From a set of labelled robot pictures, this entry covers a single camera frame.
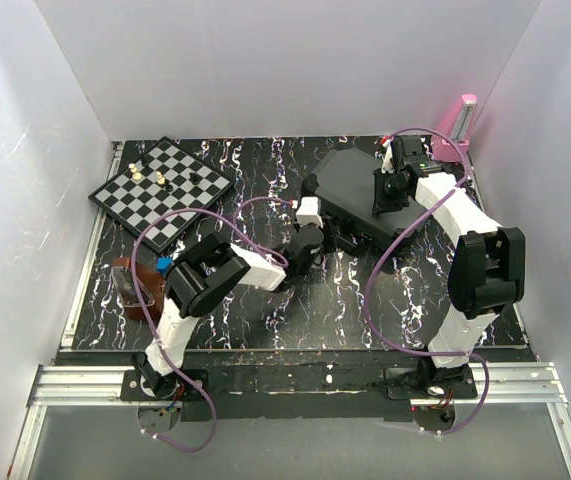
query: chessboard frame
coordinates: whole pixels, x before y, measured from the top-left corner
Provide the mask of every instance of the chessboard frame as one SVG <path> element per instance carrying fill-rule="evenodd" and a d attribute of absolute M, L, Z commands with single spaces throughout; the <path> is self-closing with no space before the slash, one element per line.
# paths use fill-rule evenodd
<path fill-rule="evenodd" d="M 232 176 L 230 176 L 229 174 L 217 169 L 215 166 L 213 165 L 209 165 L 205 162 L 203 162 L 202 160 L 199 160 L 198 158 L 196 158 L 193 155 L 190 155 L 189 153 L 187 153 L 185 150 L 183 150 L 182 148 L 180 148 L 179 144 L 177 144 L 174 140 L 172 140 L 171 138 L 164 136 L 162 138 L 160 138 L 158 141 L 154 142 L 152 144 L 151 147 L 147 148 L 143 153 L 141 153 L 134 162 L 132 163 L 138 163 L 141 162 L 143 164 L 145 164 L 144 162 L 144 158 L 147 154 L 149 154 L 152 150 L 154 150 L 156 147 L 158 147 L 161 143 L 163 142 L 168 142 L 170 143 L 173 147 L 175 147 L 176 149 L 178 149 L 178 151 L 180 153 L 182 153 L 183 155 L 185 155 L 186 157 L 191 158 L 192 160 L 194 160 L 196 163 L 203 165 L 207 168 L 210 168 L 211 170 L 215 171 L 216 173 L 218 173 L 220 176 L 226 178 L 227 180 L 229 180 L 229 184 L 223 188 L 221 188 L 221 190 L 212 197 L 212 199 L 207 202 L 206 204 L 204 204 L 202 207 L 202 209 L 210 209 L 216 202 L 218 202 L 226 193 L 228 193 L 231 189 L 234 188 L 235 183 L 236 183 L 236 179 Z M 137 229 L 134 228 L 133 225 L 131 225 L 129 223 L 129 221 L 127 221 L 123 216 L 119 215 L 118 213 L 114 212 L 113 210 L 111 210 L 109 208 L 109 206 L 105 205 L 101 200 L 99 200 L 97 198 L 97 195 L 102 192 L 109 184 L 111 184 L 112 182 L 114 182 L 118 177 L 120 177 L 123 174 L 126 174 L 126 170 L 127 170 L 127 165 L 122 166 L 119 165 L 118 168 L 118 172 L 116 174 L 114 174 L 112 177 L 110 177 L 107 181 L 105 181 L 100 187 L 98 187 L 96 190 L 94 190 L 90 195 L 89 195 L 89 199 L 96 204 L 99 208 L 101 208 L 105 214 L 110 217 L 111 219 L 113 219 L 114 221 L 116 221 L 119 225 L 121 225 L 125 230 L 127 230 L 129 233 L 131 233 L 134 238 L 138 238 L 140 236 L 140 233 Z M 188 228 L 190 228 L 195 222 L 197 222 L 200 218 L 202 218 L 203 214 L 202 213 L 197 213 L 195 215 L 193 215 L 191 218 L 187 219 L 184 221 L 184 223 L 178 228 L 177 232 L 175 234 L 173 234 L 171 237 L 168 237 L 168 240 L 166 240 L 162 245 L 156 244 L 154 242 L 152 242 L 151 240 L 149 240 L 147 238 L 147 236 L 143 239 L 143 243 L 150 248 L 154 253 L 158 254 L 158 255 L 162 255 L 163 252 L 165 250 L 167 250 L 167 248 L 169 248 L 169 246 L 174 243 L 176 241 L 176 239 L 183 234 L 183 232 L 185 232 Z"/>

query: gray floor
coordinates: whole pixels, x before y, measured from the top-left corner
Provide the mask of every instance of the gray floor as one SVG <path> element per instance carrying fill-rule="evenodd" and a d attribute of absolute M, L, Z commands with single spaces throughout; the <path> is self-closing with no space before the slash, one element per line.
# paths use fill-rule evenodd
<path fill-rule="evenodd" d="M 194 444 L 208 428 L 179 424 L 170 436 Z M 29 478 L 569 478 L 544 404 L 488 405 L 442 439 L 369 419 L 227 420 L 186 455 L 139 431 L 134 407 L 50 407 Z"/>

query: gray wall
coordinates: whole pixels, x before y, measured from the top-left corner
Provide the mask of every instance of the gray wall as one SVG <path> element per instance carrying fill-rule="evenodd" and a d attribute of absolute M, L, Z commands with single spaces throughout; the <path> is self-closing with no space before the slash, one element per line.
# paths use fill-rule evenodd
<path fill-rule="evenodd" d="M 110 138 L 379 134 L 484 101 L 539 0 L 36 0 Z"/>
<path fill-rule="evenodd" d="M 571 2 L 543 1 L 482 112 L 472 156 L 489 213 L 527 237 L 521 303 L 571 414 Z"/>
<path fill-rule="evenodd" d="M 60 341 L 110 150 L 36 5 L 0 0 L 0 478 Z"/>

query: brown leather object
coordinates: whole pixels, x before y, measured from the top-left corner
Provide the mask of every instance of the brown leather object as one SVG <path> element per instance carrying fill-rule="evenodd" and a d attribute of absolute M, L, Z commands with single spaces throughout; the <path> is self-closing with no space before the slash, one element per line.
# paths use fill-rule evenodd
<path fill-rule="evenodd" d="M 132 268 L 132 259 L 130 257 L 118 257 L 112 260 L 113 267 L 127 267 Z M 165 278 L 155 270 L 141 265 L 136 262 L 136 276 L 141 281 L 149 293 L 154 297 L 154 305 L 148 307 L 149 313 L 155 324 L 161 319 L 163 313 L 163 305 L 165 303 Z M 141 307 L 124 307 L 125 315 L 131 320 L 144 321 L 145 314 Z"/>

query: pink object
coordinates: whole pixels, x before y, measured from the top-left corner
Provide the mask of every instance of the pink object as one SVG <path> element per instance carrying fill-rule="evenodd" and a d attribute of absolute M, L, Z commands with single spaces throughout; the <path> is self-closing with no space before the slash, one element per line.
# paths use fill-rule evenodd
<path fill-rule="evenodd" d="M 462 95 L 447 115 L 439 122 L 436 130 L 456 142 L 463 154 L 467 155 L 469 138 L 476 120 L 476 95 Z M 460 162 L 458 155 L 447 142 L 432 137 L 432 151 L 436 160 Z"/>

